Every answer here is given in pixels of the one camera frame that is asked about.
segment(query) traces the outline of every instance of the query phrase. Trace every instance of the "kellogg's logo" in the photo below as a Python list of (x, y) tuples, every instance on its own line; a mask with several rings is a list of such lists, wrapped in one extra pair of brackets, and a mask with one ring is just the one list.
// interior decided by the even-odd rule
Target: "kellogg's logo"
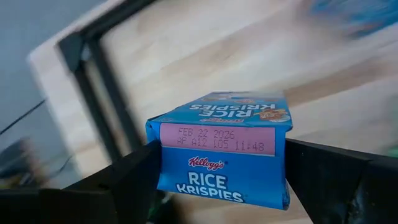
[(188, 165), (192, 167), (195, 166), (207, 167), (207, 170), (212, 170), (212, 171), (224, 168), (224, 162), (222, 161), (209, 162), (207, 157), (199, 158), (199, 156), (189, 159)]

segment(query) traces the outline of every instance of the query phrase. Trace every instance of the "box top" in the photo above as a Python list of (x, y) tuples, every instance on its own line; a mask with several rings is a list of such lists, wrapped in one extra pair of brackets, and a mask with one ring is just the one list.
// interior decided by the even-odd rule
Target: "box top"
[(282, 93), (214, 92), (159, 116), (161, 123), (242, 127), (292, 127)]

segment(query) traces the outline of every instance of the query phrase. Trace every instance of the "rice krispies box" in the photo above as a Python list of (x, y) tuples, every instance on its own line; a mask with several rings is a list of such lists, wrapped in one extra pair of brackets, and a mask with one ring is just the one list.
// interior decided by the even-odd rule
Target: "rice krispies box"
[(282, 94), (210, 93), (148, 120), (162, 143), (159, 190), (287, 209)]

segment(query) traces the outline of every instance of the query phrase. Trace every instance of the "wooden surface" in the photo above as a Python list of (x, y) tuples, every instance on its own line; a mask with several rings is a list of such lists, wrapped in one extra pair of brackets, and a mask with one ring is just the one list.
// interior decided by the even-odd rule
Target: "wooden surface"
[[(55, 44), (118, 2), (88, 12), (28, 59), (83, 176), (109, 161)], [(392, 26), (345, 39), (305, 17), (300, 1), (169, 0), (101, 41), (142, 135), (146, 119), (211, 91), (284, 90), (294, 121), (289, 138), (384, 153), (396, 142), (388, 102), (398, 93), (397, 37)], [(91, 61), (87, 67), (98, 78)], [(122, 135), (118, 140), (126, 145)], [(186, 211), (195, 223), (310, 223), (295, 200), (288, 212), (188, 195), (181, 201), (202, 204)]]

